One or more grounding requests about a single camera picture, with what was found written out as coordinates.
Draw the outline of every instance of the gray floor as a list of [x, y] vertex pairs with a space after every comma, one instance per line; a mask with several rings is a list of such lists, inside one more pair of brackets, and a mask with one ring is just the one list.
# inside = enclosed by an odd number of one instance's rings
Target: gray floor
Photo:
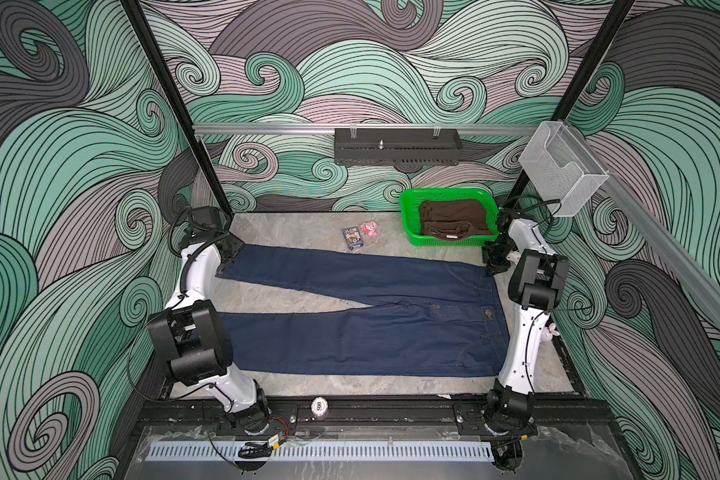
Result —
[[[238, 214], [231, 231], [249, 244], [290, 246], [347, 252], [342, 229], [373, 220], [377, 236], [364, 236], [365, 246], [356, 254], [412, 256], [431, 260], [449, 260], [481, 265], [480, 248], [476, 246], [413, 246], [402, 228], [399, 213], [331, 213], [331, 214]], [[507, 291], [510, 272], [496, 276], [499, 292]], [[211, 297], [221, 312], [278, 313], [331, 312], [364, 306], [314, 293], [285, 290], [273, 286], [216, 279]], [[514, 325], [513, 303], [501, 295], [510, 334]], [[364, 395], [364, 394], [449, 394], [482, 393], [493, 386], [493, 377], [449, 378], [420, 376], [312, 376], [283, 373], [246, 372], [256, 379], [267, 395]], [[537, 364], [539, 392], [568, 392], [571, 385], [551, 342], [542, 342]], [[172, 395], [186, 392], [176, 384]], [[192, 397], [206, 396], [204, 391]]]

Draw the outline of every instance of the wire mesh file holder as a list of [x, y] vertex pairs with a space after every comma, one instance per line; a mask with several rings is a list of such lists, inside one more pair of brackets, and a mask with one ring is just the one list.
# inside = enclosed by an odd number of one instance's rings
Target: wire mesh file holder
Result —
[[608, 179], [608, 171], [576, 129], [563, 121], [541, 122], [520, 156], [528, 178], [555, 216], [575, 216]]

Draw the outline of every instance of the black vertical post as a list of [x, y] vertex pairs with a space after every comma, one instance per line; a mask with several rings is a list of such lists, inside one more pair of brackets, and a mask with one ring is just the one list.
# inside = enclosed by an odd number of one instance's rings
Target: black vertical post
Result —
[[[584, 92], [586, 84], [589, 83], [590, 78], [592, 78], [600, 66], [600, 62], [602, 62], [603, 57], [605, 57], [605, 53], [608, 52], [610, 44], [614, 41], [616, 33], [619, 31], [621, 24], [624, 23], [624, 18], [626, 18], [626, 15], [630, 12], [634, 3], [635, 0], [616, 0], [613, 6], [611, 6], [608, 15], [606, 15], [603, 24], [600, 26], [600, 30], [592, 40], [590, 49], [586, 51], [584, 60], [581, 65], [579, 65], [578, 70], [576, 70], [573, 80], [570, 81], [568, 88], [557, 104], [557, 108], [550, 120], [565, 120], [574, 109], [574, 105], [576, 105], [576, 102], [579, 100], [579, 96]], [[525, 170], [523, 170], [514, 182], [508, 198], [522, 195], [527, 186], [528, 175], [525, 173]], [[509, 202], [505, 202], [504, 206], [512, 208], [517, 202], [518, 198], [514, 198]]]
[[208, 180], [208, 185], [211, 187], [213, 196], [216, 197], [216, 201], [219, 202], [219, 206], [224, 210], [224, 213], [232, 218], [230, 201], [226, 198], [221, 182], [216, 176], [216, 172], [213, 169], [213, 162], [208, 156], [208, 152], [200, 144], [198, 139], [195, 138], [190, 112], [186, 109], [184, 101], [181, 99], [181, 94], [176, 87], [176, 82], [173, 81], [173, 77], [171, 77], [168, 70], [168, 63], [166, 63], [163, 53], [157, 45], [157, 40], [155, 40], [155, 35], [152, 33], [150, 25], [146, 21], [146, 16], [144, 15], [144, 10], [141, 9], [139, 0], [120, 0], [120, 3], [123, 4], [130, 24], [134, 27], [134, 31], [139, 38], [141, 47], [144, 49], [146, 58], [150, 61], [155, 76], [157, 76], [157, 81], [160, 82], [160, 86], [163, 87], [163, 92], [165, 92], [168, 104], [176, 115], [176, 120], [179, 121], [179, 126], [181, 126], [186, 140], [190, 144], [192, 153], [194, 153], [202, 173], [206, 176], [206, 180]]

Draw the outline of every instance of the pink toy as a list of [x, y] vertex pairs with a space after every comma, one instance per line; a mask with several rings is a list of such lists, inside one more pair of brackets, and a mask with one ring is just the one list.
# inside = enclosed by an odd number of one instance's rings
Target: pink toy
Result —
[[378, 228], [378, 224], [376, 222], [365, 222], [363, 225], [360, 226], [362, 228], [362, 231], [365, 232], [368, 236], [376, 236], [378, 235], [378, 232], [376, 229]]

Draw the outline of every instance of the black metal frame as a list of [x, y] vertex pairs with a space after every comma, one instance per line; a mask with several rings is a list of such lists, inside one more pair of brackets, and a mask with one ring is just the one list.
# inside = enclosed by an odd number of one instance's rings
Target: black metal frame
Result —
[[[181, 99], [167, 63], [147, 23], [139, 0], [120, 1], [216, 201], [225, 213], [232, 216], [230, 203], [213, 169], [211, 158], [202, 143], [194, 135], [190, 113]], [[565, 119], [573, 110], [576, 101], [592, 75], [595, 74], [634, 1], [615, 1], [550, 120]], [[521, 172], [509, 197], [522, 194], [527, 185], [528, 176], [525, 172]], [[507, 202], [506, 206], [513, 206], [515, 202], [516, 200]], [[632, 451], [616, 424], [607, 402], [586, 398], [584, 384], [576, 372], [564, 342], [559, 338], [555, 338], [554, 346], [575, 392], [537, 394], [534, 405], [534, 423], [539, 426], [554, 426], [566, 423], [585, 425], [599, 423], [607, 425], [613, 433], [618, 449], [630, 467], [634, 478], [643, 478], [643, 473], [637, 467]], [[159, 398], [168, 399], [171, 388], [172, 384], [167, 382], [161, 390]], [[320, 429], [327, 426], [389, 427], [405, 425], [450, 426], [463, 431], [470, 428], [471, 423], [465, 421], [461, 413], [469, 412], [470, 408], [484, 403], [485, 396], [457, 395], [451, 398], [426, 395], [334, 396], [328, 397], [329, 416], [320, 423], [308, 421], [312, 417], [310, 410], [312, 400], [312, 397], [269, 397], [269, 405], [274, 412], [296, 412], [296, 424], [301, 424], [301, 430], [305, 426]], [[115, 478], [124, 476], [144, 427], [171, 425], [176, 420], [180, 420], [182, 424], [207, 424], [209, 422], [221, 423], [225, 421], [223, 420], [221, 404], [215, 399], [159, 403], [145, 402], [127, 440], [126, 451], [129, 454], [127, 458], [121, 459]], [[478, 428], [478, 434], [481, 434], [480, 426], [475, 425], [475, 427]], [[489, 436], [483, 436], [482, 438], [486, 441], [495, 440], [494, 437]]]
[[224, 213], [227, 214], [229, 218], [232, 218], [233, 213], [230, 201], [227, 199], [221, 182], [216, 176], [216, 172], [213, 169], [213, 162], [208, 155], [208, 151], [195, 137], [190, 112], [186, 109], [184, 101], [181, 99], [181, 94], [176, 87], [176, 82], [173, 81], [173, 77], [168, 70], [168, 63], [166, 63], [163, 53], [157, 45], [157, 40], [152, 33], [149, 23], [147, 23], [144, 10], [142, 10], [139, 0], [120, 0], [120, 3], [123, 5], [123, 9], [130, 20], [131, 26], [134, 28], [139, 43], [141, 43], [141, 47], [144, 49], [147, 60], [149, 60], [150, 65], [152, 65], [157, 81], [160, 82], [160, 86], [163, 88], [166, 100], [173, 110], [182, 132], [184, 132], [186, 141], [190, 144], [192, 153], [195, 155], [195, 160], [197, 160], [202, 174], [205, 175], [208, 181], [211, 192], [213, 192], [213, 197], [216, 198], [216, 201]]
[[[608, 15], [606, 15], [603, 24], [600, 26], [600, 30], [592, 41], [590, 49], [586, 51], [584, 60], [576, 70], [574, 78], [570, 81], [550, 120], [565, 120], [570, 112], [574, 110], [576, 102], [590, 82], [590, 78], [597, 72], [610, 44], [614, 41], [616, 33], [619, 31], [621, 24], [624, 23], [624, 19], [634, 3], [635, 0], [616, 0], [611, 6]], [[504, 206], [512, 208], [516, 205], [519, 200], [517, 196], [523, 194], [525, 187], [528, 186], [528, 181], [528, 174], [525, 173], [525, 170], [522, 170], [508, 195], [508, 198], [515, 198]]]

